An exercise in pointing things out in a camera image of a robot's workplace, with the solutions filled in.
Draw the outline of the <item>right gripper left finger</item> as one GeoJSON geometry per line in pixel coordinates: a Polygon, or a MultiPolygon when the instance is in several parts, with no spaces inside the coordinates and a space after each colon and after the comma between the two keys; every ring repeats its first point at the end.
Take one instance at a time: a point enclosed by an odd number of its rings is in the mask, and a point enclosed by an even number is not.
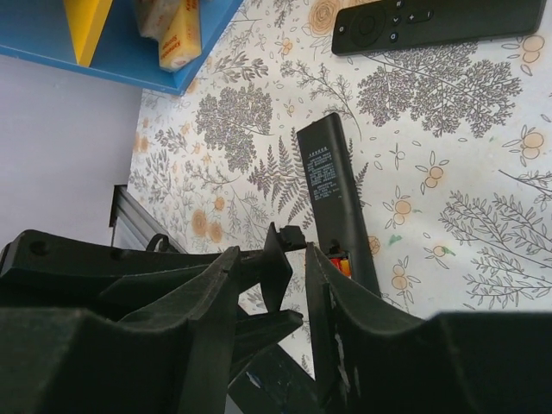
{"type": "Polygon", "coordinates": [[[240,251],[114,322],[1,290],[4,413],[222,413],[240,251]]]}

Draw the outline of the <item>black battery cover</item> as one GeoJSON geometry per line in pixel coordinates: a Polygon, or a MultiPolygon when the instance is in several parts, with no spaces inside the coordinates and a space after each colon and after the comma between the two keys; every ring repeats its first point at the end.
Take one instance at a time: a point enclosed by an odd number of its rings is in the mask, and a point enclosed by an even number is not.
{"type": "Polygon", "coordinates": [[[270,223],[262,250],[241,253],[240,291],[259,284],[268,312],[277,312],[282,305],[293,271],[286,253],[306,248],[299,226],[286,225],[276,230],[270,223]]]}

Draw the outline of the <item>red battery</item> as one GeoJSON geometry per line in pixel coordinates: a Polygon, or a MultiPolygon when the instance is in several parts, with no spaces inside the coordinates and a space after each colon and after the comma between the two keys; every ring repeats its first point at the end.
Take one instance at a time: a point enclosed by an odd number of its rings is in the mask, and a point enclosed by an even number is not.
{"type": "Polygon", "coordinates": [[[329,257],[332,264],[346,277],[351,278],[351,266],[347,255],[333,254],[329,257]]]}

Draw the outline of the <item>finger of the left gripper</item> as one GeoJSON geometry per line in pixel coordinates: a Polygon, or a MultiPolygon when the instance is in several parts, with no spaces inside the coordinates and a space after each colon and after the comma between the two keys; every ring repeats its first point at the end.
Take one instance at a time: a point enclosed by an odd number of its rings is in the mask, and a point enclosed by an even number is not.
{"type": "Polygon", "coordinates": [[[277,345],[303,325],[303,315],[294,310],[264,314],[238,313],[229,378],[239,377],[258,355],[277,345]]]}
{"type": "Polygon", "coordinates": [[[87,308],[120,319],[216,258],[113,248],[28,229],[1,253],[1,306],[87,308]]]}

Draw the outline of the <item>black TV remote with buttons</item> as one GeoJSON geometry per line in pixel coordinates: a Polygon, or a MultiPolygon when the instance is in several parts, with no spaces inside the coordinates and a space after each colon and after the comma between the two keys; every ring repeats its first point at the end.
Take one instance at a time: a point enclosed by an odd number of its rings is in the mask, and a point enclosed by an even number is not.
{"type": "Polygon", "coordinates": [[[351,279],[381,295],[342,121],[335,112],[297,132],[318,246],[347,255],[351,279]]]}

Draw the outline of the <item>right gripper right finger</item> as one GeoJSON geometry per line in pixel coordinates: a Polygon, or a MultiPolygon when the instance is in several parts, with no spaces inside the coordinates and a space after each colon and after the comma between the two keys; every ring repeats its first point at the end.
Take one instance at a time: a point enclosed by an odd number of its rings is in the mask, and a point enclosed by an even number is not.
{"type": "Polygon", "coordinates": [[[314,245],[305,284],[323,412],[550,412],[549,313],[414,317],[342,275],[314,245]]]}

